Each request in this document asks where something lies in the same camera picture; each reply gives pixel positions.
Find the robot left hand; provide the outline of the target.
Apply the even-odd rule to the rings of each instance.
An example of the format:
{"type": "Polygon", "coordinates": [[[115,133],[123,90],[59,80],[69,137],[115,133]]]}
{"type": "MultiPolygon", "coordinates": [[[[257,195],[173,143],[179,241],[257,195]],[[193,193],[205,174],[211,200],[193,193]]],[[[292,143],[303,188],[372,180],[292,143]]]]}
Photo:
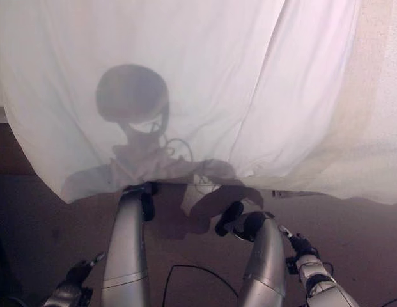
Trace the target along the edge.
{"type": "Polygon", "coordinates": [[[103,260],[104,257],[105,253],[101,252],[91,260],[79,261],[68,271],[65,282],[78,287],[82,287],[82,284],[86,281],[94,266],[96,266],[97,263],[103,260]]]}

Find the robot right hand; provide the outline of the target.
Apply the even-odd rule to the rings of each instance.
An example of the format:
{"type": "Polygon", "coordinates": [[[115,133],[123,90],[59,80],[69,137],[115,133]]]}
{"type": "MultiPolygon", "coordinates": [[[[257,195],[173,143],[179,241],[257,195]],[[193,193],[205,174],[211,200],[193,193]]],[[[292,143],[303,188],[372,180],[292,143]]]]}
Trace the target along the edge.
{"type": "Polygon", "coordinates": [[[293,234],[283,225],[279,225],[278,228],[279,231],[289,240],[297,258],[305,255],[313,255],[320,258],[318,250],[311,245],[310,241],[305,236],[300,233],[293,234]]]}

